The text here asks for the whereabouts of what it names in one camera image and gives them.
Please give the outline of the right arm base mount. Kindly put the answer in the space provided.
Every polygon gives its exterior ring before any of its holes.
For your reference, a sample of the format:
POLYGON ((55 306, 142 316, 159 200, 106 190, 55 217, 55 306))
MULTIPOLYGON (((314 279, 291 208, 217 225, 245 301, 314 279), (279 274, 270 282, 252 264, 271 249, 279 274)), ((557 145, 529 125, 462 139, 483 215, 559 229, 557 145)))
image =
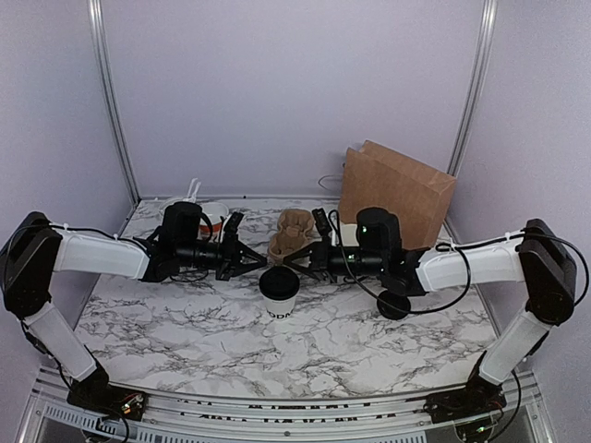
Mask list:
POLYGON ((483 353, 478 358, 463 388, 429 394, 426 397, 423 411, 429 414, 433 424, 502 410, 507 405, 501 393, 501 384, 493 384, 479 375, 485 355, 483 353))

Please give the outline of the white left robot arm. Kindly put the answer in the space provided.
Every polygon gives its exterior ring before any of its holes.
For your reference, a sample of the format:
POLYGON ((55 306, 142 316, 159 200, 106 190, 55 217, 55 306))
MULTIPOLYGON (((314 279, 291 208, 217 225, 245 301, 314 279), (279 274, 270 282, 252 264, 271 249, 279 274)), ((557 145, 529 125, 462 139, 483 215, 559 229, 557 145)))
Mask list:
POLYGON ((183 271, 213 273, 229 281, 266 266, 267 259, 240 241, 240 212, 218 220, 220 237, 201 234, 216 220, 201 205, 176 202, 161 224, 144 239, 117 237, 95 228, 57 225, 38 211, 30 213, 1 250, 4 305, 28 340, 52 357, 78 383, 79 393, 98 411, 116 403, 116 390, 100 375, 101 366, 54 305, 53 276, 62 272, 112 275, 163 282, 183 271))

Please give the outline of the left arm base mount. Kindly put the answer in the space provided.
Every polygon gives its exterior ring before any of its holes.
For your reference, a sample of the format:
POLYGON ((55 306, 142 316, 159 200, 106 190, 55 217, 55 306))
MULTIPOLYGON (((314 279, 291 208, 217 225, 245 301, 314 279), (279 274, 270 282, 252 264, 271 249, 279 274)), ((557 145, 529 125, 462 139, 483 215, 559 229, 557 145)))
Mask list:
POLYGON ((72 380, 66 401, 79 408, 106 413, 113 418, 123 416, 128 420, 140 421, 147 394, 113 385, 103 366, 98 361, 95 364, 96 368, 88 377, 82 381, 72 380))

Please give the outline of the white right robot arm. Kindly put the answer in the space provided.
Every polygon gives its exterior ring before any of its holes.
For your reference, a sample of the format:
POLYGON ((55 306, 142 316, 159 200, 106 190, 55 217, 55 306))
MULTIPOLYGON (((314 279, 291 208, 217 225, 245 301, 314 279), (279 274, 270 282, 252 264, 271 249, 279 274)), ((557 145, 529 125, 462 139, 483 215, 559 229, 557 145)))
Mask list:
POLYGON ((457 404, 466 413, 477 413, 489 403, 492 386, 499 386, 552 328, 568 320, 579 300, 575 248, 540 219, 519 232, 480 243, 405 249, 398 218, 385 209, 357 213, 354 246, 344 245, 337 211, 318 209, 312 214, 320 240, 286 256, 284 265, 317 280, 348 277, 361 284, 365 278, 377 278, 383 290, 373 297, 386 318, 414 314, 410 300, 415 296, 499 281, 525 283, 524 307, 458 392, 457 404))

